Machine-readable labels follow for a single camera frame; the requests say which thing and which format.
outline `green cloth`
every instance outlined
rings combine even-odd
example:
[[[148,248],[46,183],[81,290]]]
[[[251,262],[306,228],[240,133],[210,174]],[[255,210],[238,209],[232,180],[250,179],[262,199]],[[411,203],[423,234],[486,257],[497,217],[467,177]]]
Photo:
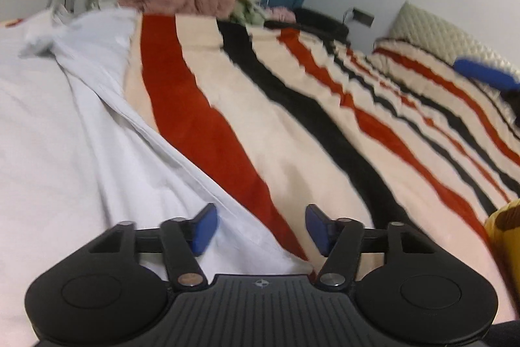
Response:
[[[242,25],[263,26],[266,20],[266,13],[259,5],[261,0],[236,0],[235,8],[229,20],[232,23]]]

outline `electrical outlet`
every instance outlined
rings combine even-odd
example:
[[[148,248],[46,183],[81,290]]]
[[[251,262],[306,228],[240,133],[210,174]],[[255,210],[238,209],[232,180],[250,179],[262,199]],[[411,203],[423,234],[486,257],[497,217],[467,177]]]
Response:
[[[352,20],[357,21],[358,23],[362,23],[367,27],[372,27],[372,23],[374,22],[374,16],[370,15],[368,12],[360,11],[354,8],[352,10]]]

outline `red stripe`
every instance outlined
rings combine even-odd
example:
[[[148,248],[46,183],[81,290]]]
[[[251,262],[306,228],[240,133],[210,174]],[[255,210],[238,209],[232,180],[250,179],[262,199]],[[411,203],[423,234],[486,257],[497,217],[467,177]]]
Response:
[[[435,125],[435,123],[433,122],[433,120],[431,118],[428,118],[428,117],[425,117],[421,112],[420,110],[417,108],[417,105],[412,102],[411,100],[409,100],[407,97],[403,96],[402,93],[398,92],[396,89],[392,88],[391,86],[389,86],[388,84],[384,83],[384,81],[379,81],[379,79],[377,78],[377,76],[374,76],[373,73],[371,73],[368,68],[362,66],[359,61],[357,60],[357,57],[355,57],[354,55],[354,52],[350,49],[347,49],[347,55],[348,57],[350,58],[351,62],[353,63],[353,65],[355,65],[356,67],[358,67],[360,70],[362,70],[364,73],[368,74],[369,76],[371,76],[372,78],[375,78],[378,80],[378,83],[381,87],[383,88],[386,88],[387,90],[390,90],[395,96],[398,96],[400,99],[401,99],[401,102],[403,102],[403,104],[405,104],[406,106],[409,106],[410,108],[412,109],[415,109],[421,116],[421,118],[423,119],[423,122],[430,128],[433,128],[433,129],[436,129],[438,132],[440,132],[444,137],[446,137],[452,144],[453,146],[455,146],[455,148],[458,150],[458,152],[467,157],[471,163],[473,163],[473,165],[475,165],[475,167],[480,171],[480,173],[482,174],[482,176],[496,189],[496,191],[498,191],[498,193],[500,193],[500,195],[502,196],[502,198],[504,199],[504,201],[506,203],[509,203],[510,201],[512,201],[512,199],[509,199],[509,197],[507,196],[507,194],[505,194],[505,192],[500,188],[500,186],[497,184],[497,182],[493,179],[493,177],[488,173],[488,171],[486,171],[482,165],[480,165],[477,161],[475,161],[471,156],[469,156],[466,152],[466,150],[464,149],[464,147],[462,147],[462,144],[460,144],[457,140],[455,140],[453,137],[451,137],[448,133],[446,133],[444,130],[442,130],[441,128],[437,127],[437,125]]]
[[[404,55],[392,52],[382,47],[378,47],[378,49],[376,49],[374,53],[379,53],[381,55],[391,58],[394,62],[400,64],[404,68],[415,71],[416,73],[422,75],[428,80],[433,81],[441,87],[444,87],[450,93],[460,98],[477,114],[482,126],[486,130],[490,139],[498,147],[498,149],[506,157],[511,159],[511,161],[513,161],[517,165],[520,165],[520,156],[516,152],[511,150],[507,144],[504,143],[504,141],[500,138],[498,132],[495,130],[495,127],[493,127],[492,123],[489,121],[488,117],[486,116],[486,113],[483,111],[480,105],[473,98],[471,98],[464,90],[457,87],[451,81],[448,81],[440,75],[434,73],[432,70],[430,70],[425,65],[421,64],[419,61],[412,60],[408,57],[405,57]]]
[[[341,106],[354,111],[361,131],[372,139],[377,140],[403,161],[414,167],[415,170],[430,183],[441,201],[452,211],[457,213],[486,243],[489,243],[488,235],[469,203],[457,193],[441,184],[432,173],[415,158],[413,153],[391,128],[365,111],[357,109],[354,105],[352,95],[344,92],[342,86],[331,78],[329,72],[316,64],[310,50],[300,43],[298,34],[299,32],[293,29],[284,29],[278,40],[287,46],[298,62],[305,68],[305,72],[326,85],[332,93],[340,96]]]
[[[285,250],[307,260],[232,128],[199,90],[184,61],[174,17],[144,16],[141,57],[159,133],[253,213]]]

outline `black stripe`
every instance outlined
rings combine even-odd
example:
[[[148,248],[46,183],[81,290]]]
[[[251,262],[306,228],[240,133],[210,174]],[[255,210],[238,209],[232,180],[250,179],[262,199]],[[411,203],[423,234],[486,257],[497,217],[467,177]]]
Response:
[[[438,104],[433,99],[430,99],[426,96],[420,95],[417,92],[410,89],[407,85],[404,83],[401,83],[400,81],[397,81],[393,78],[392,75],[389,73],[383,72],[379,70],[374,64],[370,61],[368,57],[363,57],[365,62],[372,67],[372,69],[380,74],[388,78],[392,83],[394,83],[402,93],[405,93],[407,95],[413,96],[416,98],[420,103],[422,103],[425,106],[428,106],[429,108],[435,109],[436,111],[440,112],[444,115],[446,118],[446,121],[448,122],[448,125],[455,130],[460,137],[477,153],[477,155],[480,156],[480,158],[488,164],[488,166],[495,171],[498,176],[500,177],[500,180],[503,182],[503,184],[516,193],[518,197],[520,197],[520,184],[518,181],[516,181],[514,178],[512,178],[509,174],[502,171],[496,163],[490,158],[488,153],[478,144],[478,142],[475,140],[473,135],[471,134],[470,130],[467,128],[466,124],[464,124],[464,121],[462,121],[462,118],[455,115],[452,111],[445,108],[444,106]]]
[[[441,64],[443,64],[445,67],[448,67],[450,68],[452,71],[455,71],[453,69],[453,66],[450,65],[449,63],[447,63],[444,59],[442,58],[439,58],[437,55],[433,54],[432,52],[424,49],[423,47],[419,46],[419,45],[415,45],[413,44],[411,41],[409,41],[408,39],[394,39],[394,38],[391,38],[391,37],[381,37],[379,38],[378,40],[376,40],[374,42],[374,46],[377,45],[377,43],[379,41],[398,41],[398,42],[401,42],[401,43],[406,43],[407,45],[410,45],[410,46],[413,46],[415,47],[415,49],[418,49],[428,55],[430,55],[431,57],[435,58],[436,60],[438,60]],[[520,141],[520,137],[518,137],[518,135],[516,134],[516,131],[513,129],[513,127],[511,126],[511,124],[509,123],[509,121],[505,118],[505,116],[502,114],[502,111],[500,110],[500,108],[497,106],[497,104],[495,103],[495,100],[493,100],[492,98],[490,98],[490,96],[484,91],[482,90],[482,87],[480,87],[477,83],[475,83],[475,81],[473,81],[471,78],[467,78],[466,76],[462,75],[462,74],[458,74],[459,77],[462,77],[464,78],[469,84],[471,84],[473,87],[475,87],[475,89],[477,89],[479,92],[481,92],[486,98],[487,100],[490,101],[491,105],[493,106],[493,108],[496,110],[496,112],[498,113],[498,115],[500,116],[500,118],[502,118],[502,121],[504,121],[504,124],[506,124],[506,126],[508,126],[508,130],[510,131],[510,133],[513,135],[513,137],[515,139],[517,139],[518,141]]]
[[[245,27],[218,22],[224,51],[272,102],[289,112],[330,155],[349,177],[365,202],[376,228],[391,221],[406,222],[417,228],[372,165],[349,143],[335,122],[318,102],[288,88],[257,58]]]
[[[451,164],[455,171],[457,171],[457,174],[459,174],[462,181],[464,181],[473,189],[478,201],[480,202],[480,205],[482,205],[482,207],[489,216],[491,216],[493,213],[497,211],[497,208],[495,208],[495,205],[493,205],[493,202],[491,202],[489,197],[484,193],[480,185],[475,182],[475,180],[455,159],[453,159],[451,154],[446,149],[439,145],[435,140],[432,140],[430,137],[427,137],[425,134],[423,134],[423,132],[420,130],[420,128],[415,122],[410,121],[410,119],[402,115],[399,115],[396,109],[394,108],[394,105],[388,99],[376,95],[373,85],[369,84],[362,76],[358,75],[353,70],[345,66],[344,62],[337,56],[334,46],[332,46],[331,43],[326,43],[324,41],[323,45],[325,46],[325,49],[327,50],[329,56],[334,57],[334,62],[336,63],[336,65],[344,73],[348,75],[349,79],[358,81],[358,83],[360,83],[362,87],[364,87],[366,90],[370,92],[374,103],[378,103],[379,105],[381,105],[384,109],[389,111],[392,114],[392,116],[394,116],[394,118],[405,122],[420,138],[422,138],[426,143],[428,143],[430,147],[435,152],[437,152],[438,155],[442,156],[446,161],[448,161]]]

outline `ribbed black surface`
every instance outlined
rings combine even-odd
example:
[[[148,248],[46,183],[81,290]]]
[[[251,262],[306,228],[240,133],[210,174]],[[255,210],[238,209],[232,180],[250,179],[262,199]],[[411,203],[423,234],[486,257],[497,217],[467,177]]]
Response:
[[[258,281],[269,284],[256,284]],[[40,347],[53,347],[43,342]],[[118,347],[406,347],[368,325],[350,299],[305,276],[219,276],[181,294],[148,333]],[[474,343],[472,347],[484,346]]]

